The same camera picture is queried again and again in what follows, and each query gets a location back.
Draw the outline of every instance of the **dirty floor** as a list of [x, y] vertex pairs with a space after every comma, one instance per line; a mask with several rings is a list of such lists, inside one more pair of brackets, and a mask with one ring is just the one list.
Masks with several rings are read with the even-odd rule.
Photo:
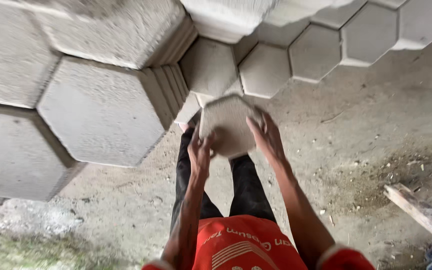
[[[369, 68], [338, 66], [320, 84], [291, 82], [272, 100], [248, 99], [279, 124], [294, 174], [338, 242], [361, 250], [379, 269], [425, 268], [432, 236], [384, 198], [382, 187], [402, 182], [432, 204], [432, 44], [389, 52]], [[129, 261], [159, 256], [169, 234], [181, 134], [173, 126], [139, 168], [89, 165], [48, 203], [7, 201], [0, 231], [72, 233]], [[250, 156], [290, 235], [272, 169], [259, 151]], [[205, 189], [227, 215], [233, 196], [227, 160], [213, 160], [210, 174]]]

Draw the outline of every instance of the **wooden board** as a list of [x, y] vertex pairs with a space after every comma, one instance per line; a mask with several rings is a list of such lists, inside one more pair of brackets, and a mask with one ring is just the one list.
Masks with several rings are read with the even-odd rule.
[[392, 186], [385, 185], [384, 188], [387, 198], [432, 234], [432, 206], [430, 204], [418, 199], [409, 188], [400, 183]]

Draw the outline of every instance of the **leg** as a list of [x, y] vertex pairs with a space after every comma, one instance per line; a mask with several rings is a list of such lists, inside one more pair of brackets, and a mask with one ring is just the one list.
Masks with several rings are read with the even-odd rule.
[[276, 222], [251, 158], [245, 155], [232, 159], [229, 163], [234, 186], [229, 216], [250, 215]]
[[[189, 160], [188, 145], [193, 137], [194, 131], [194, 128], [189, 128], [181, 136], [181, 145], [179, 147], [179, 156], [177, 157], [176, 164], [176, 201], [174, 202], [173, 214], [171, 217], [171, 232], [173, 231], [174, 224], [180, 214], [181, 204], [189, 185], [191, 162]], [[202, 220], [217, 217], [222, 218], [223, 215], [219, 212], [216, 205], [211, 202], [206, 192], [204, 192], [202, 195], [201, 213], [199, 218]]]

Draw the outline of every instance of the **person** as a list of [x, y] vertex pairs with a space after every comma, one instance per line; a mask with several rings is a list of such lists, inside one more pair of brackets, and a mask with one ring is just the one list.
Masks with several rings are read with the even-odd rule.
[[279, 229], [248, 155], [229, 161], [234, 199], [229, 217], [221, 215], [204, 191], [215, 134], [200, 139], [198, 126], [186, 126], [170, 237], [161, 258], [142, 270], [374, 269], [360, 252], [335, 243], [293, 175], [278, 127], [268, 113], [261, 113], [262, 127], [251, 118], [246, 122], [274, 170], [295, 247]]

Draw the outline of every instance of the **red shirt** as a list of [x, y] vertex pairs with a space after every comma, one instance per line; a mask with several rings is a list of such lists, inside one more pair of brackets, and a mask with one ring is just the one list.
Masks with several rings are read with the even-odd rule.
[[[318, 268], [374, 270], [359, 252], [330, 248]], [[249, 215], [207, 218], [199, 221], [194, 270], [305, 270], [297, 250], [276, 223]], [[141, 270], [167, 270], [169, 264], [155, 261]]]

